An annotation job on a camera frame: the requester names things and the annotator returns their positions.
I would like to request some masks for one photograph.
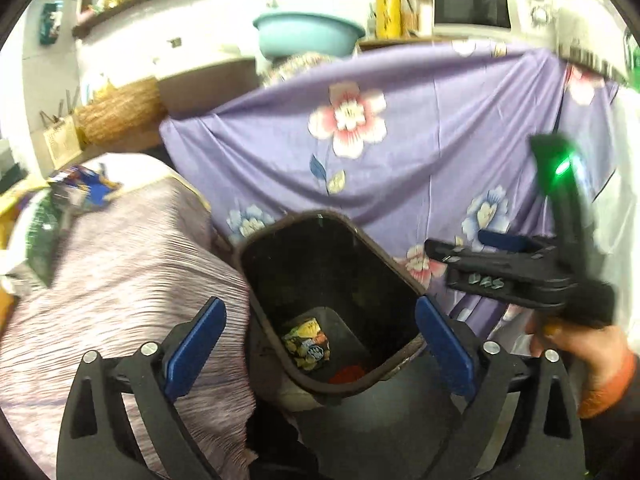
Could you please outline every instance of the green light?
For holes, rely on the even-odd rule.
[[[556,175],[562,175],[563,173],[566,172],[566,170],[569,169],[569,167],[571,166],[571,160],[569,160],[569,157],[567,157],[565,160],[563,160],[560,165],[556,168]]]

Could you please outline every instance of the microwave window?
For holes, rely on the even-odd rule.
[[[507,0],[434,0],[433,11],[436,24],[511,28]]]

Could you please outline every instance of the wicker basket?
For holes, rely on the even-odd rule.
[[[158,122],[167,114],[156,78],[121,86],[106,97],[78,108],[76,119],[92,144],[121,139],[133,129]]]

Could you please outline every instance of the wrinkled fabric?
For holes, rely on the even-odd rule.
[[[132,354],[161,342],[209,299],[226,327],[176,409],[223,480],[246,480],[245,424],[254,395],[244,362],[246,284],[208,251],[209,213],[193,191],[166,178],[77,219],[52,287],[20,302],[0,345],[0,408],[36,464],[56,477],[60,422],[84,352]],[[132,396],[129,420],[147,465],[163,472]]]
[[[446,290],[421,244],[482,250],[481,228],[549,234],[527,137],[550,133],[560,114],[592,200],[614,171],[615,91],[544,49],[399,46],[313,68],[201,117],[169,118],[161,135],[232,243],[289,212],[336,210],[424,278],[445,312],[487,336],[506,306]]]

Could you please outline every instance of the orange cuff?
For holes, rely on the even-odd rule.
[[[582,398],[578,407],[578,416],[593,418],[606,412],[622,399],[635,374],[636,356],[631,350],[627,350],[618,373],[604,387],[597,391],[589,391]]]

